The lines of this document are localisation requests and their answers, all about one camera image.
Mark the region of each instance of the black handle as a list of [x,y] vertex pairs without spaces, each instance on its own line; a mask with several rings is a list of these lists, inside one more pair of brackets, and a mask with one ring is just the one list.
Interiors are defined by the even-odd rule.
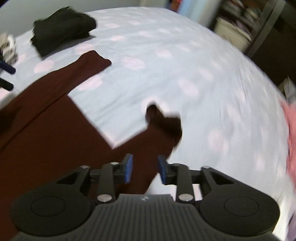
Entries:
[[0,68],[4,69],[6,72],[10,74],[15,74],[16,69],[12,67],[11,65],[5,63],[5,61],[0,61]]
[[8,91],[12,91],[13,90],[13,84],[0,78],[0,88],[6,89]]

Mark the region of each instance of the circular mount plate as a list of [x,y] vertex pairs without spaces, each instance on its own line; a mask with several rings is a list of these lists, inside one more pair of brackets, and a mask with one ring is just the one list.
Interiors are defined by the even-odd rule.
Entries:
[[272,230],[279,207],[268,195],[243,185],[222,185],[200,203],[204,220],[215,229],[235,236],[249,237]]
[[19,197],[10,213],[21,232],[55,236],[82,225],[91,213],[91,204],[71,185],[53,183]]

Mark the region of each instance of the polka dot bedsheet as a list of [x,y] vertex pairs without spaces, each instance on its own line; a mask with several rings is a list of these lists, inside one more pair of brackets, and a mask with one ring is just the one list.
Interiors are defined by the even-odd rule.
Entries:
[[[285,174],[288,128],[279,104],[282,96],[268,77],[228,42],[167,9],[88,14],[97,21],[91,37],[44,59],[30,43],[31,31],[19,36],[16,74],[0,76],[20,93],[81,54],[97,51],[112,66],[69,96],[110,145],[145,128],[144,113],[152,101],[164,113],[180,113],[183,137],[168,161],[191,169],[211,166],[271,195],[281,208],[274,233],[284,240],[293,201]],[[174,196],[175,191],[162,186],[157,176],[148,193]]]

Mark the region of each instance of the brown garment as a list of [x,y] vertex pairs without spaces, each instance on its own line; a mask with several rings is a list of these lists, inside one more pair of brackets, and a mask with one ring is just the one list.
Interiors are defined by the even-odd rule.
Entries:
[[133,157],[130,184],[120,192],[145,193],[157,173],[157,156],[168,157],[182,135],[179,118],[148,108],[148,128],[112,150],[67,96],[77,85],[111,65],[95,51],[30,85],[0,111],[0,240],[16,230],[9,217],[18,196],[80,165],[100,168]]

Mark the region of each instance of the metal pin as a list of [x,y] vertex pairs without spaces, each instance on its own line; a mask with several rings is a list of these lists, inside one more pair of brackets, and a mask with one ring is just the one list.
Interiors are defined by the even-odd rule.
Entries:
[[179,199],[184,202],[189,202],[193,199],[193,196],[188,193],[183,193],[183,194],[179,195]]
[[101,194],[101,195],[97,196],[97,199],[100,202],[109,202],[112,200],[112,197],[109,194]]

